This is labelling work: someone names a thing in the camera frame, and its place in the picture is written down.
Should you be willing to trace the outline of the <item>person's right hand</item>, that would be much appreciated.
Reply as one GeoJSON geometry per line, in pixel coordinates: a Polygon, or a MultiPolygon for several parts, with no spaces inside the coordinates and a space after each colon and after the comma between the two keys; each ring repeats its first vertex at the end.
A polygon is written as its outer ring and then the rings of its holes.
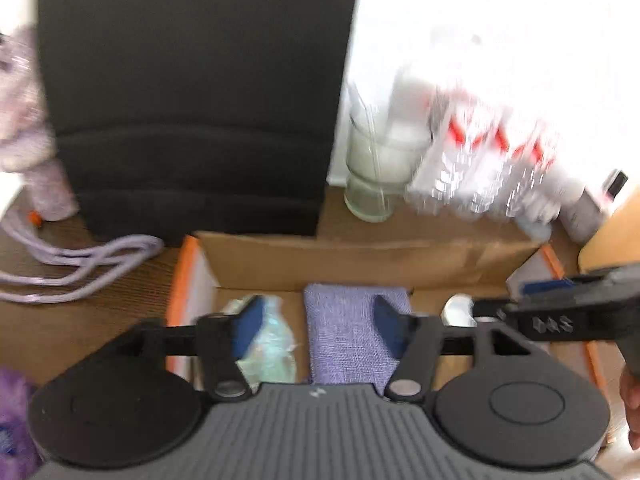
{"type": "Polygon", "coordinates": [[[626,366],[620,374],[620,398],[625,409],[629,444],[637,451],[640,448],[640,382],[626,366]]]}

